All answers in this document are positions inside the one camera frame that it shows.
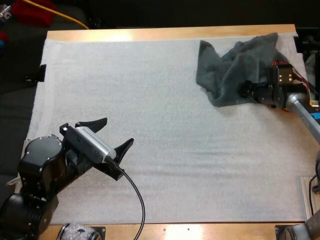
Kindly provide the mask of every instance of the table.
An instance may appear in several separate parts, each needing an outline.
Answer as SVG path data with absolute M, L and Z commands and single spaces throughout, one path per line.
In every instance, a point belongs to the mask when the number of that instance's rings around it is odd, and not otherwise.
M 149 29 L 102 29 L 49 31 L 47 39 L 71 42 L 130 42 L 166 39 L 212 38 L 224 36 L 257 36 L 270 33 L 292 33 L 293 24 L 209 26 Z M 140 236 L 144 240 L 273 240 L 275 225 L 279 223 L 186 223 L 146 224 Z M 109 224 L 106 227 L 108 240 L 133 239 L 139 224 Z M 62 226 L 51 225 L 40 240 L 55 240 Z

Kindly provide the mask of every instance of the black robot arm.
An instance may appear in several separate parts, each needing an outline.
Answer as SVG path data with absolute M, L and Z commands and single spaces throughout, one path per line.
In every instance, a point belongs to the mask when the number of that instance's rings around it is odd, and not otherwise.
M 37 239 L 58 206 L 57 194 L 92 167 L 115 180 L 122 177 L 119 164 L 134 140 L 108 146 L 95 134 L 106 124 L 107 118 L 78 122 L 75 128 L 65 123 L 60 126 L 62 141 L 55 135 L 43 136 L 27 145 L 18 166 L 20 193 L 0 208 L 0 236 Z
M 240 87 L 244 98 L 265 104 L 273 108 L 287 109 L 296 113 L 320 144 L 320 109 L 310 104 L 308 82 L 295 83 L 302 79 L 290 64 L 276 64 L 268 69 L 267 81 L 252 83 L 246 81 Z M 316 161 L 315 172 L 320 182 L 320 157 Z M 320 187 L 313 190 L 319 193 Z M 278 240 L 315 240 L 320 237 L 320 211 L 317 211 L 305 223 L 288 226 L 278 236 Z

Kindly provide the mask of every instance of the gray cloth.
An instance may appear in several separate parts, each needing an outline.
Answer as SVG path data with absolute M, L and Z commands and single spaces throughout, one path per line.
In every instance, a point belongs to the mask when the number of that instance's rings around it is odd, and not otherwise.
M 238 41 L 224 56 L 206 41 L 200 41 L 196 83 L 206 89 L 210 102 L 216 107 L 249 102 L 239 94 L 246 80 L 260 83 L 266 80 L 266 68 L 273 60 L 288 61 L 276 49 L 277 33 L 257 36 L 250 41 Z

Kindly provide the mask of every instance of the metal rod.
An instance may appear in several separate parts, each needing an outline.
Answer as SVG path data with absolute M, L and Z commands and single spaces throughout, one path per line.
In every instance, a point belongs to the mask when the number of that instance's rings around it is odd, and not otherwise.
M 292 93 L 287 101 L 286 108 L 297 114 L 308 128 L 315 140 L 320 144 L 320 125 L 306 110 L 304 105 L 309 104 L 309 97 L 304 93 Z

